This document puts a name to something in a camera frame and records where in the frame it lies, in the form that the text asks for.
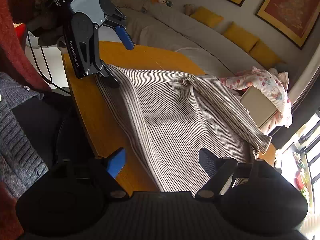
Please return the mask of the brown striped knit sweater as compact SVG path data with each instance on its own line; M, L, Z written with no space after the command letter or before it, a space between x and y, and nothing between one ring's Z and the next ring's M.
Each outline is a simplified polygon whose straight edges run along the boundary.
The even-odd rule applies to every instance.
M217 157L250 163L271 137L216 77L171 70L110 67L119 83L96 79L134 153L164 192L196 193L209 180L199 163L206 148Z

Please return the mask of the beige covered sofa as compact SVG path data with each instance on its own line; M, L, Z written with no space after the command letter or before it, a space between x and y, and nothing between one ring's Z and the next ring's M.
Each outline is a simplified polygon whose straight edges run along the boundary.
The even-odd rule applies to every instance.
M127 16L127 32L138 45L182 53L218 79L253 67L265 69L214 29L166 5L148 0L110 1Z

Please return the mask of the red bowl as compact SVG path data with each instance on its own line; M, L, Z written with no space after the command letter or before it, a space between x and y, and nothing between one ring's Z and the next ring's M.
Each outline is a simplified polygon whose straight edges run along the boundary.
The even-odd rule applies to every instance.
M304 189L305 185L304 185L304 182L302 180L302 176L301 176L300 171L296 172L295 182L296 182L296 185L297 185L299 190Z

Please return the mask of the yellow cushion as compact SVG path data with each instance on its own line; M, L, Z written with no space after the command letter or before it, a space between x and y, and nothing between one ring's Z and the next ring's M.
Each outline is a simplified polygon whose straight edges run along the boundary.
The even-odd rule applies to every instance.
M212 29L224 20L222 16L217 15L205 7L198 7L190 17Z
M272 51L262 40L259 40L255 46L249 51L249 55L255 59L265 69L270 69L278 63L282 63L282 59Z
M235 22L232 22L222 35L246 53L248 53L260 40L259 37L249 33Z

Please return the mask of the pink floral blanket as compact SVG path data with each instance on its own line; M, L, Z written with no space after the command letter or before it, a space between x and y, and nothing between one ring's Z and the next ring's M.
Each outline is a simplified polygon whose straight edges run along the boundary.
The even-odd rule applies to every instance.
M254 87L276 107L275 116L264 125L265 132L271 131L276 126L288 128L292 125L291 101L288 96L288 72L278 72L276 68L265 70L253 67L236 76L221 77L219 80L224 86L233 90Z

